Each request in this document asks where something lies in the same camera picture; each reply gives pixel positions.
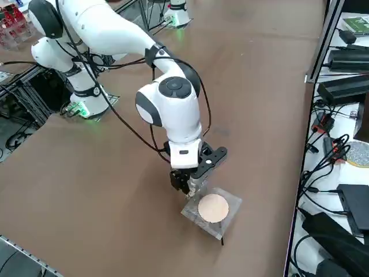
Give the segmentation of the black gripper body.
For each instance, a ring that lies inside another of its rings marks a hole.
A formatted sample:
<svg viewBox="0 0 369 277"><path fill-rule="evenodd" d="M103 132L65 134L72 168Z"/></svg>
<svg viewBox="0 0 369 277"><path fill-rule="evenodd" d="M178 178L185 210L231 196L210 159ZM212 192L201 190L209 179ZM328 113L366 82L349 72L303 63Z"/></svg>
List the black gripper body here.
<svg viewBox="0 0 369 277"><path fill-rule="evenodd" d="M205 178L227 156L227 149L213 149L202 140L188 143L167 141L164 149L169 154L173 175L177 178Z"/></svg>

